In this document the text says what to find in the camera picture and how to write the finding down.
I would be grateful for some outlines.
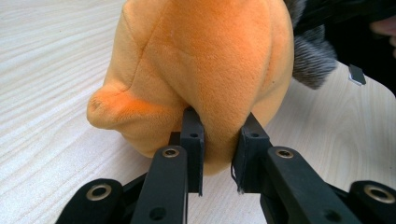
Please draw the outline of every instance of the plush fabric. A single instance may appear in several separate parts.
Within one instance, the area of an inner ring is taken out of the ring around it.
[[[250,112],[262,126],[274,116],[293,59],[282,0],[130,0],[88,120],[152,157],[192,106],[205,128],[204,173],[213,175],[229,167]]]

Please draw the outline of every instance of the plush toy ear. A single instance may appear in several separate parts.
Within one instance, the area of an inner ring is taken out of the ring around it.
[[[304,13],[306,0],[285,0],[285,4],[295,28]],[[313,90],[320,88],[336,67],[335,51],[324,36],[323,25],[294,36],[292,76]]]

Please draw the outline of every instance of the black object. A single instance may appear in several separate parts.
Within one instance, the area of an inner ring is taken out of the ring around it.
[[[396,15],[395,0],[307,0],[294,29],[299,35],[325,25],[340,63],[354,64],[396,94],[396,59],[387,36],[374,34],[369,23]]]
[[[200,139],[200,144],[191,142],[188,150],[181,146],[160,148],[147,174],[124,187],[111,179],[97,179],[84,185],[56,223],[187,223],[188,193],[202,193],[204,136],[194,134],[197,130],[200,132],[202,125],[189,108],[183,118],[182,133],[172,133],[170,143],[177,145],[178,137],[187,133]],[[189,164],[190,160],[200,162]],[[358,181],[349,192],[344,192],[326,184],[296,150],[272,147],[253,115],[241,129],[232,176],[239,192],[260,193],[267,223],[396,220],[394,189],[374,181]]]
[[[394,0],[307,0],[294,33],[299,35],[321,24],[363,17],[367,22],[381,21],[396,15]]]

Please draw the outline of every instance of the wooden table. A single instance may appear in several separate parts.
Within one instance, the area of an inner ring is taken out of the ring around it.
[[[86,120],[122,4],[1,1],[0,223],[54,223],[85,183],[126,184],[149,168],[120,134]],[[396,189],[395,96],[347,76],[339,64],[319,91],[293,81],[265,130],[336,187],[371,179]],[[204,181],[204,197],[190,195],[189,223],[265,223],[259,195],[238,195],[229,170]]]

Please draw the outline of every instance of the plush toy nose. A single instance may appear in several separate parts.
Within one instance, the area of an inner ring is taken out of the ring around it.
[[[141,154],[152,157],[167,144],[171,132],[180,131],[187,105],[156,105],[105,85],[88,102],[87,118],[91,125],[112,129]]]

